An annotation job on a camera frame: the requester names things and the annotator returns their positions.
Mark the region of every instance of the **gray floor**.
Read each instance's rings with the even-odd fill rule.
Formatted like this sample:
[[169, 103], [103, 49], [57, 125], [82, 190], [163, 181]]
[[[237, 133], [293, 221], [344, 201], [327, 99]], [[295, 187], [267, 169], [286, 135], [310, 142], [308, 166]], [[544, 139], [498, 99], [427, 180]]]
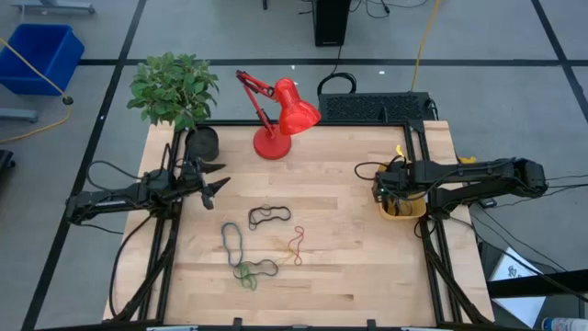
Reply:
[[[117, 59], [138, 0], [94, 1], [97, 14], [39, 15], [27, 13], [25, 22], [69, 24], [85, 45], [85, 59]], [[434, 1], [415, 9], [391, 8], [390, 17], [368, 17], [362, 6], [349, 17], [344, 59], [413, 59]], [[570, 59], [588, 59], [583, 0], [542, 0], [560, 43]], [[309, 5], [301, 1], [269, 0], [148, 0], [129, 58], [141, 59], [165, 51], [194, 52], [209, 59], [334, 58], [336, 48], [315, 48], [311, 16], [299, 15]], [[370, 4], [381, 15], [381, 7]], [[7, 38], [21, 16], [7, 2], [0, 4], [0, 36]], [[528, 0], [444, 0], [429, 36], [426, 59], [541, 59], [556, 55]], [[220, 78], [216, 119], [254, 119], [238, 81], [236, 69], [267, 82], [289, 76], [300, 94], [317, 104], [318, 82], [331, 65], [215, 66]], [[16, 143], [18, 162], [0, 185], [0, 328], [20, 327], [37, 285], [45, 258], [72, 188], [82, 155], [102, 104], [112, 66], [80, 66], [67, 92], [75, 99], [73, 115], [59, 128]], [[127, 110], [128, 85], [134, 71], [125, 67], [106, 118], [95, 159], [105, 159], [136, 172], [148, 126], [138, 110]], [[588, 88], [588, 68], [573, 68]], [[339, 66], [356, 76], [358, 92], [406, 91], [411, 66]], [[330, 82], [325, 92], [346, 91], [346, 82]], [[480, 160], [521, 156], [544, 165], [548, 176], [586, 173], [588, 123], [559, 67], [432, 67], [424, 66], [418, 90], [431, 94], [442, 120], [448, 120], [461, 155]], [[270, 116], [277, 107], [262, 101]], [[0, 107], [34, 108], [37, 124], [0, 122], [0, 139], [41, 127], [64, 115], [58, 98], [12, 95], [0, 86]], [[128, 183], [105, 168], [96, 180], [117, 187]], [[569, 269], [588, 268], [581, 252], [588, 250], [582, 203], [585, 188], [490, 211], [509, 231]], [[500, 202], [513, 200], [499, 199]], [[485, 215], [472, 210], [483, 222]], [[97, 223], [121, 229], [124, 214], [100, 216]], [[481, 232], [500, 247], [496, 235]], [[120, 238], [93, 229], [69, 233], [37, 327], [97, 323], [105, 308], [112, 259]], [[528, 258], [546, 262], [523, 246], [514, 248]], [[549, 299], [542, 315], [575, 316]], [[501, 323], [513, 323], [496, 310]]]

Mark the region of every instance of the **computer tower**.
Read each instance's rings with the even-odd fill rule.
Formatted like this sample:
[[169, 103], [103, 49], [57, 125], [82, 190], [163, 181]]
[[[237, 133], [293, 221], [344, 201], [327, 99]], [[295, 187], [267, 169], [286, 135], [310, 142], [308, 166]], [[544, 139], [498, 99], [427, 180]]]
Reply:
[[345, 42], [351, 0], [313, 0], [312, 22], [316, 46], [341, 46]]

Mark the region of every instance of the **red desk lamp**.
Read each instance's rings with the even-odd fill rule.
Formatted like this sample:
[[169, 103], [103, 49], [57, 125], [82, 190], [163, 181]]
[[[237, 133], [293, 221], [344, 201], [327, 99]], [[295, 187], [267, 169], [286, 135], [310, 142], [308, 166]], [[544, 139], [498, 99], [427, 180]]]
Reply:
[[[255, 133], [254, 148], [257, 154], [265, 159], [277, 160], [284, 157], [292, 146], [290, 135], [309, 129], [321, 119], [321, 113], [300, 98], [296, 85], [289, 78], [281, 78], [277, 81], [276, 87], [272, 87], [246, 72], [237, 70], [237, 79], [243, 83], [257, 116], [264, 124], [264, 127]], [[259, 107], [252, 91], [279, 102], [282, 111], [278, 124], [269, 122], [266, 112]]]

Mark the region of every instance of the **lamp base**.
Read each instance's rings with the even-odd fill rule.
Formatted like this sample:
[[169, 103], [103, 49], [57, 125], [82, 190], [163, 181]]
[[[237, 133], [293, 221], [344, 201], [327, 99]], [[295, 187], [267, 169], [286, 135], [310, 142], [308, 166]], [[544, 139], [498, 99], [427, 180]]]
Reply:
[[266, 127], [260, 128], [254, 136], [254, 148], [257, 154], [267, 160], [277, 160], [286, 156], [292, 146], [289, 135], [280, 132], [277, 125], [271, 125], [272, 133]]

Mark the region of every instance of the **wooden tabletop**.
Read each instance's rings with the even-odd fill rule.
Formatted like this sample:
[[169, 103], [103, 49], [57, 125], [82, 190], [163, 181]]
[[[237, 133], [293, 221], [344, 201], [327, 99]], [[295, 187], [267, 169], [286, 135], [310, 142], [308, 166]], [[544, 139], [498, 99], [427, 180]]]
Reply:
[[[252, 139], [257, 129], [215, 128], [220, 156], [214, 163], [227, 166], [207, 175], [207, 181], [232, 179], [218, 193], [213, 211], [203, 208], [199, 194], [185, 199], [165, 322], [230, 325], [234, 317], [241, 317], [244, 325], [359, 326], [367, 319], [376, 319], [378, 326], [435, 325], [423, 244], [413, 234], [416, 220], [383, 220], [371, 197], [372, 183], [353, 172], [359, 162], [388, 162], [398, 144], [406, 153], [402, 129], [315, 127], [293, 136], [292, 150], [278, 161], [255, 154]], [[426, 122], [425, 129], [431, 159], [455, 163], [447, 123]], [[140, 173], [159, 166], [172, 136], [170, 127], [151, 127]], [[416, 135], [413, 139], [418, 146]], [[366, 166], [362, 173], [369, 176], [375, 169]], [[248, 211], [264, 204], [288, 206], [291, 220], [249, 230]], [[146, 211], [132, 212], [125, 234], [145, 216]], [[469, 222], [465, 207], [454, 216]], [[227, 265], [221, 240], [226, 222], [240, 226], [244, 259], [251, 261], [283, 262], [289, 256], [287, 242], [297, 235], [294, 227], [303, 226], [302, 265], [295, 266], [291, 258], [279, 266], [275, 277], [257, 277], [256, 291], [243, 288]], [[154, 224], [136, 233], [121, 256], [117, 310], [145, 276]], [[238, 254], [235, 232], [227, 233], [229, 247]], [[446, 221], [446, 233], [457, 282], [493, 319], [473, 232], [464, 224]], [[441, 279], [440, 284], [445, 317], [450, 320], [447, 290]], [[157, 284], [153, 302], [158, 291]], [[155, 304], [151, 307], [154, 316]]]

